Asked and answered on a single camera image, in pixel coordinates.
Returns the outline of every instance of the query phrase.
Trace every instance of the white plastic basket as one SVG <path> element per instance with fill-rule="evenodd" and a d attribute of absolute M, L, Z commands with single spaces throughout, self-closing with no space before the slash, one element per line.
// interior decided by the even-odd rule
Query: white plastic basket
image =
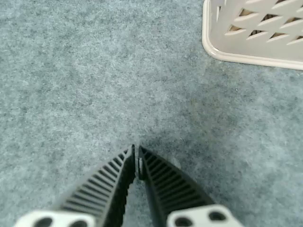
<path fill-rule="evenodd" d="M 202 41 L 219 60 L 303 70 L 303 0 L 205 0 Z"/>

